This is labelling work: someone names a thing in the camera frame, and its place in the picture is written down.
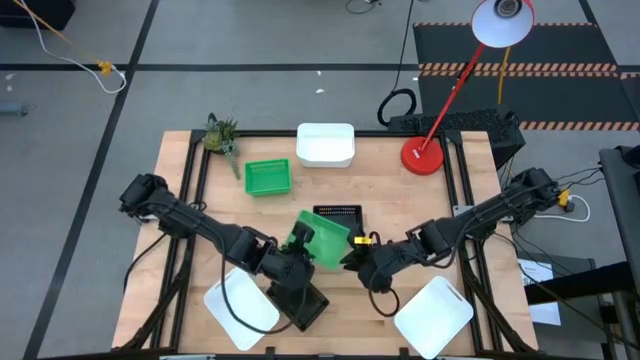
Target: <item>desk lamp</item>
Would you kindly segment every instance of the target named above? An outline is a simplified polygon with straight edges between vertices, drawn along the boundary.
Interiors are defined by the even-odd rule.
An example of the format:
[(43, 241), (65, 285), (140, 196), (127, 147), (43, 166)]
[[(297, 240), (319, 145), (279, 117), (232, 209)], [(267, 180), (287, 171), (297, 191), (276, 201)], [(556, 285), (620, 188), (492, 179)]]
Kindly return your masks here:
[(471, 75), (482, 50), (485, 46), (505, 48), (517, 44), (531, 31), (533, 21), (534, 12), (530, 0), (486, 0), (478, 5), (471, 19), (471, 29), (480, 44), (427, 136), (410, 138), (402, 147), (400, 157), (404, 167), (417, 175), (430, 175), (442, 166), (444, 154), (440, 144), (433, 141), (433, 135), (453, 99)]

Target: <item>green plastic basket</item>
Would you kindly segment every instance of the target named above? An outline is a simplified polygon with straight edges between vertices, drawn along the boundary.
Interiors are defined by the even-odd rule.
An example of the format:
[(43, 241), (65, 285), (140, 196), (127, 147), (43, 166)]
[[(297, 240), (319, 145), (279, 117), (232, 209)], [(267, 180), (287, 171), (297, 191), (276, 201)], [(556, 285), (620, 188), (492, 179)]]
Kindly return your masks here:
[(253, 196), (286, 194), (291, 190), (289, 159), (244, 164), (244, 191)]
[[(297, 221), (300, 221), (315, 231), (310, 242), (304, 247), (313, 256), (313, 262), (329, 269), (340, 266), (340, 260), (344, 256), (347, 247), (349, 229), (327, 218), (302, 210)], [(293, 235), (287, 237), (287, 243), (293, 241)]]

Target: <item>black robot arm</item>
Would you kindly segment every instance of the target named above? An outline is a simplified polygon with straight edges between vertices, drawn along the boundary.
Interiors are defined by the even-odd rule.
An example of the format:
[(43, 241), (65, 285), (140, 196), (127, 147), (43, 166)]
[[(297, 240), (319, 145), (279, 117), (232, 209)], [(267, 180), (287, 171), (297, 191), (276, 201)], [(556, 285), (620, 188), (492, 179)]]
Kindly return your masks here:
[[(429, 220), (408, 230), (406, 240), (384, 245), (360, 246), (343, 263), (358, 271), (362, 284), (373, 292), (391, 289), (393, 274), (413, 264), (447, 267), (465, 239), (483, 240), (491, 236), (498, 221), (512, 216), (524, 222), (536, 211), (557, 203), (558, 184), (542, 169), (529, 169), (513, 178), (501, 194), (453, 218)], [(444, 259), (448, 263), (438, 264)]]
[(302, 246), (311, 241), (314, 231), (297, 222), (296, 241), (278, 249), (275, 238), (251, 227), (223, 224), (178, 200), (162, 177), (138, 175), (120, 196), (120, 211), (130, 217), (156, 216), (160, 230), (172, 237), (198, 234), (225, 254), (226, 260), (251, 274), (264, 274), (281, 286), (295, 290), (303, 287), (313, 274), (308, 252)]

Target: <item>yellow connector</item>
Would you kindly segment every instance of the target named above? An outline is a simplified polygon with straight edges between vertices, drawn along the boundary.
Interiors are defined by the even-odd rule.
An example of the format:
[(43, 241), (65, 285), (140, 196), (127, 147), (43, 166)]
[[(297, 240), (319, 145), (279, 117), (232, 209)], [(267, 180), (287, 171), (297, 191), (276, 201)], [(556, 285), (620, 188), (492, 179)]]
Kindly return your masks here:
[(569, 203), (569, 189), (565, 189), (562, 191), (562, 193), (560, 193), (560, 196), (558, 196), (558, 205), (561, 207), (565, 207), (567, 206), (568, 203)]
[(353, 243), (356, 245), (371, 245), (373, 241), (366, 236), (356, 236), (353, 238)]
[(111, 64), (111, 61), (99, 61), (98, 62), (98, 67), (100, 67), (101, 73), (104, 76), (107, 76), (107, 75), (111, 74), (111, 67), (112, 66), (113, 66), (113, 64)]

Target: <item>wooden table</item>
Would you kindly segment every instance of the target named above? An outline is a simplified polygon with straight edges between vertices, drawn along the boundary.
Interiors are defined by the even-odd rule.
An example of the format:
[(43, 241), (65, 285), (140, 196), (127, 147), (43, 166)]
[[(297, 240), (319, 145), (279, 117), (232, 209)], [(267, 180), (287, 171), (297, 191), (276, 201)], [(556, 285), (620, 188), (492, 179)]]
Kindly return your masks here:
[[(179, 192), (189, 136), (189, 132), (166, 132), (160, 148), (155, 173), (167, 180), (174, 194)], [(489, 141), (485, 133), (463, 133), (463, 140), (473, 195), (480, 203), (500, 190)], [(207, 215), (221, 222), (250, 225), (284, 240), (302, 209), (311, 210), (313, 205), (360, 204), (365, 231), (378, 231), (384, 240), (402, 240), (404, 232), (415, 225), (451, 214), (442, 169), (434, 175), (421, 177), (411, 174), (401, 165), (399, 153), (405, 138), (357, 138), (356, 156), (347, 169), (303, 168), (296, 159), (295, 141), (295, 137), (238, 139), (240, 164), (273, 158), (290, 159), (294, 185), (286, 195), (253, 198), (245, 194), (244, 182), (234, 178), (225, 158), (212, 156), (204, 194), (204, 201), (208, 204)], [(450, 152), (455, 159), (453, 147)], [(199, 159), (200, 155), (196, 154), (194, 169), (199, 169)], [(457, 164), (455, 160), (452, 162), (458, 197), (462, 201)], [(197, 173), (194, 170), (190, 196), (195, 193)], [(498, 231), (510, 237), (508, 227), (500, 225)], [(157, 224), (144, 225), (136, 254), (159, 234)], [(131, 274), (114, 346), (126, 342), (157, 303), (167, 249), (168, 241), (145, 257)], [(524, 341), (537, 348), (513, 247), (497, 238), (490, 239), (486, 242), (485, 254), (498, 308)], [(220, 278), (220, 258), (210, 242), (196, 241), (180, 352), (238, 352), (203, 303), (205, 292)], [(446, 277), (463, 293), (457, 263), (446, 270), (416, 265), (393, 278), (401, 304), (409, 301), (436, 275)], [(263, 276), (258, 276), (256, 281), (263, 290), (268, 287)], [(267, 346), (274, 346), (279, 354), (397, 355), (400, 347), (409, 346), (392, 320), (384, 319), (374, 311), (356, 273), (329, 271), (318, 266), (312, 282), (331, 301), (329, 307), (306, 332), (301, 333), (291, 327), (281, 334), (266, 336), (251, 349), (251, 353), (264, 353)], [(383, 310), (392, 309), (392, 296), (375, 296)], [(491, 349), (486, 317), (479, 302), (478, 308), (484, 347)], [(168, 344), (172, 317), (173, 310), (170, 309), (167, 311), (163, 344)], [(286, 321), (282, 315), (277, 327)], [(449, 343), (442, 354), (474, 354), (469, 326)]]

